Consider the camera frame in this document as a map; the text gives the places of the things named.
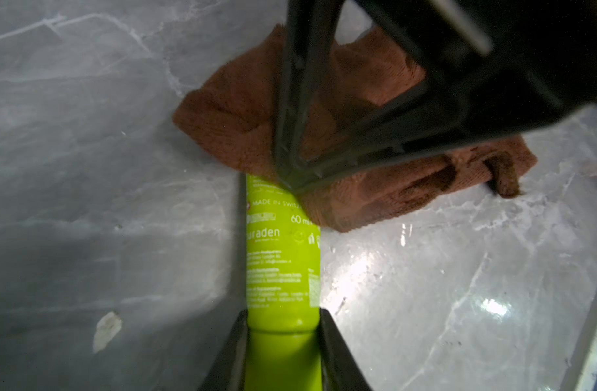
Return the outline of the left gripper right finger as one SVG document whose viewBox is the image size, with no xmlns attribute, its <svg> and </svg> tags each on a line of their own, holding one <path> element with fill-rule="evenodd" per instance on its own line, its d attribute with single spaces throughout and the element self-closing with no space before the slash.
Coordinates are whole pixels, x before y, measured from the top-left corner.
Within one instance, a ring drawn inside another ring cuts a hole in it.
<svg viewBox="0 0 597 391">
<path fill-rule="evenodd" d="M 372 391 L 333 316 L 324 308 L 320 308 L 317 335 L 321 352 L 323 390 Z"/>
</svg>

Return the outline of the green toothpaste tube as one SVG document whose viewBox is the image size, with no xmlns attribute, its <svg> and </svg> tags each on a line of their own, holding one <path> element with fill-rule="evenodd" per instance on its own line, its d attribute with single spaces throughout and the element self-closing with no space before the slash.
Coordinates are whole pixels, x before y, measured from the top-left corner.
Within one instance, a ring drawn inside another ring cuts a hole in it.
<svg viewBox="0 0 597 391">
<path fill-rule="evenodd" d="M 286 190 L 247 175 L 246 390 L 321 390 L 321 230 Z"/>
</svg>

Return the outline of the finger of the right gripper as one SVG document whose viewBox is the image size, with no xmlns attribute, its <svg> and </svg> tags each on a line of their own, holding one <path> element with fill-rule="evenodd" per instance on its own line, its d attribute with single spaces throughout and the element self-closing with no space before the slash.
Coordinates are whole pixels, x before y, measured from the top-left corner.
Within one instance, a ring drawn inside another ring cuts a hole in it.
<svg viewBox="0 0 597 391">
<path fill-rule="evenodd" d="M 273 138 L 280 182 L 304 188 L 317 176 L 301 158 L 311 102 L 329 64 L 342 1 L 290 1 Z"/>
<path fill-rule="evenodd" d="M 391 166 L 557 122 L 564 91 L 535 78 L 490 78 L 445 91 L 427 81 L 348 128 L 349 138 L 310 160 L 290 143 L 290 189 L 302 194 L 367 169 Z"/>
</svg>

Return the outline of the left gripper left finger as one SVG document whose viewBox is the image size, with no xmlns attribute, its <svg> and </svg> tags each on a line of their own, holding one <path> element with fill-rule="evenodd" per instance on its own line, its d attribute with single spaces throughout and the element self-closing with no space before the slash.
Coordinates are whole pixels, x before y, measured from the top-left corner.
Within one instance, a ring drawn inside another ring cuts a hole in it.
<svg viewBox="0 0 597 391">
<path fill-rule="evenodd" d="M 244 389 L 249 327 L 248 311 L 241 311 L 199 391 L 242 391 Z"/>
</svg>

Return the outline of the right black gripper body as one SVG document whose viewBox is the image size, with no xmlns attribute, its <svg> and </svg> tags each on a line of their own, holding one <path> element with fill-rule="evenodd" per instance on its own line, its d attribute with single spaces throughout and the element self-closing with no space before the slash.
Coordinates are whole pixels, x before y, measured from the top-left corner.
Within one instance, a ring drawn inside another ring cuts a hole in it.
<svg viewBox="0 0 597 391">
<path fill-rule="evenodd" d="M 547 122 L 597 103 L 597 1 L 363 1 L 466 109 L 495 97 Z"/>
</svg>

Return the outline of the brown cloth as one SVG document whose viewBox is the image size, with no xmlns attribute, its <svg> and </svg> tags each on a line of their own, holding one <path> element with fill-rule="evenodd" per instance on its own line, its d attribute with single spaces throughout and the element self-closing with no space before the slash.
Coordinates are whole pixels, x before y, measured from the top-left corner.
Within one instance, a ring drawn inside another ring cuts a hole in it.
<svg viewBox="0 0 597 391">
<path fill-rule="evenodd" d="M 223 65 L 174 113 L 175 125 L 220 162 L 277 181 L 272 135 L 285 28 L 277 25 L 257 47 Z M 425 73 L 381 29 L 334 44 L 327 78 L 311 106 L 304 151 L 317 156 L 338 145 L 353 122 L 404 93 Z M 490 182 L 512 199 L 537 162 L 519 135 L 355 174 L 301 195 L 318 226 L 353 231 L 416 211 L 440 195 Z"/>
</svg>

